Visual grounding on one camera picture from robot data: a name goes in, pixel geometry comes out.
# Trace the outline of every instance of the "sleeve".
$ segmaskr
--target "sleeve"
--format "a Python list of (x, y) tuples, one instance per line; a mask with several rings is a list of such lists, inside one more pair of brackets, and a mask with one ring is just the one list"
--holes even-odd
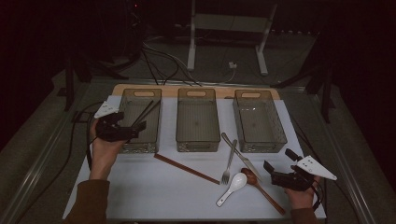
[(317, 224), (313, 208), (293, 209), (290, 211), (293, 224)]
[(87, 180), (78, 184), (77, 197), (64, 224), (106, 224), (107, 195), (110, 182)]

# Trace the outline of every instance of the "white table surface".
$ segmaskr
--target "white table surface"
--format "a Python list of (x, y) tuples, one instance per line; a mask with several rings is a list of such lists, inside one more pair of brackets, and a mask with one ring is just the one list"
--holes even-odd
[[(120, 104), (120, 96), (109, 96), (107, 102)], [(237, 138), (233, 117), (233, 100), (218, 99), (220, 132), (231, 140)], [(290, 218), (287, 195), (279, 186), (271, 184), (270, 175), (263, 169), (264, 160), (278, 172), (290, 173), (295, 164), (285, 155), (286, 148), (296, 154), (303, 152), (292, 127), (283, 101), (275, 101), (288, 143), (279, 153), (243, 153), (254, 164), (264, 182), (264, 190), (286, 211), (280, 215), (264, 196), (253, 186), (246, 185), (234, 192), (222, 207), (216, 201), (227, 191), (231, 178), (245, 164), (234, 155), (231, 178), (228, 185), (217, 185), (197, 175), (190, 174), (166, 162), (155, 159), (153, 154), (120, 154), (109, 176), (107, 218), (135, 221), (199, 221), (199, 220), (268, 220)], [(190, 167), (198, 172), (221, 180), (227, 167), (231, 149), (221, 140), (217, 152), (177, 152), (176, 144), (177, 98), (163, 98), (160, 128), (159, 154)], [(88, 163), (81, 166), (76, 184), (64, 210), (64, 218), (76, 200), (77, 184), (89, 177)], [(316, 211), (317, 218), (325, 218), (322, 205)]]

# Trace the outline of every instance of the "dark background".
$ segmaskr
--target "dark background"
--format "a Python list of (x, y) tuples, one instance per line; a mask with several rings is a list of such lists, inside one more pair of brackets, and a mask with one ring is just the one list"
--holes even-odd
[[(101, 32), (101, 22), (95, 9), (95, 2), (106, 4), (108, 1), (83, 2), (7, 0), (0, 3), (0, 90), (3, 102), (0, 148), (52, 91), (50, 79), (64, 69), (65, 49), (70, 47), (70, 42), (63, 37), (70, 37), (66, 40), (75, 38), (73, 48), (84, 49), (92, 57), (111, 59), (111, 52), (117, 48), (114, 45), (117, 35), (105, 36)], [(140, 8), (136, 13), (141, 13), (141, 22), (169, 38), (175, 35), (174, 23), (189, 23), (190, 1), (137, 2)], [(213, 12), (219, 9), (215, 6), (223, 2), (225, 0), (203, 1), (197, 9)], [(262, 1), (259, 1), (259, 7), (252, 7), (255, 1), (243, 1), (243, 4), (226, 2), (228, 4), (223, 5), (229, 7), (224, 7), (221, 13), (256, 16), (261, 13), (260, 8), (265, 7)], [(339, 86), (348, 108), (395, 189), (396, 175), (392, 164), (396, 139), (396, 100), (393, 93), (396, 4), (390, 0), (277, 2), (273, 24), (276, 32), (320, 33), (304, 69), (329, 59), (333, 62), (333, 84)], [(113, 3), (120, 6), (120, 1)], [(108, 15), (114, 16), (114, 8), (113, 14), (109, 12)]]

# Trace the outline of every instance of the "fork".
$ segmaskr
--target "fork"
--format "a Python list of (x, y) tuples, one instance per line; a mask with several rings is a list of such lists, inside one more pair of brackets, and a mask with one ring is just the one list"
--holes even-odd
[(228, 184), (230, 180), (230, 165), (231, 161), (233, 160), (233, 149), (236, 147), (236, 139), (233, 140), (233, 147), (231, 148), (230, 159), (228, 159), (227, 169), (224, 171), (223, 176), (221, 177), (221, 184)]

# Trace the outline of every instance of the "white ceramic spoon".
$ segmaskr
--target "white ceramic spoon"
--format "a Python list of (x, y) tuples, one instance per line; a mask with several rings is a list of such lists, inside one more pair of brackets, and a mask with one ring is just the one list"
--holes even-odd
[(248, 182), (248, 178), (245, 174), (243, 173), (238, 173), (233, 177), (233, 180), (231, 181), (230, 188), (225, 192), (223, 196), (216, 202), (216, 205), (218, 207), (222, 206), (225, 202), (225, 200), (228, 198), (228, 196), (231, 195), (234, 191), (241, 189), (246, 185)]

